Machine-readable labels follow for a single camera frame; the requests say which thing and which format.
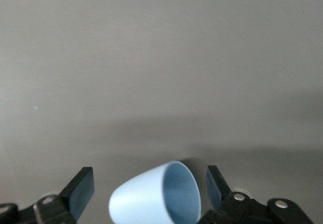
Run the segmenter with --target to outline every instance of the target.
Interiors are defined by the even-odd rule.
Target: gray surface
[[[0,200],[25,207],[85,165],[79,221],[184,160],[323,223],[323,0],[0,0]]]

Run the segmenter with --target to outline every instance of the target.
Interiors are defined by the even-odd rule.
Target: screw head
[[[3,214],[8,210],[9,210],[9,206],[3,206],[3,207],[0,208],[0,214]]]
[[[282,209],[286,209],[288,207],[287,203],[282,200],[276,200],[275,205]]]
[[[242,194],[234,194],[233,197],[238,201],[243,201],[246,198]]]
[[[51,203],[53,200],[52,197],[46,197],[43,201],[42,201],[42,204],[46,205],[46,204],[49,204]]]

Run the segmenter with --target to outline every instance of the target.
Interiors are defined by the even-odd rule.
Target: bolt
[[[43,203],[44,205],[46,205],[46,204],[51,203],[51,202],[52,202],[52,200],[53,200],[53,198],[52,198],[52,197],[46,197],[46,198],[42,201],[42,203]]]
[[[282,209],[286,209],[288,207],[287,203],[282,200],[276,200],[275,205]]]
[[[9,206],[3,206],[0,208],[0,214],[5,213],[7,210],[9,210]]]
[[[243,201],[245,197],[242,194],[235,194],[234,198],[239,201]]]

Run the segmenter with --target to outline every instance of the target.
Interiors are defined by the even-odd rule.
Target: plastic cup
[[[117,188],[109,214],[115,224],[196,224],[201,217],[199,189],[190,170],[171,161]]]

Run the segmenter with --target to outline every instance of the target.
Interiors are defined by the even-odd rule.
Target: cup
[[[196,224],[201,217],[199,189],[191,171],[171,161],[117,188],[109,214],[115,224]]]

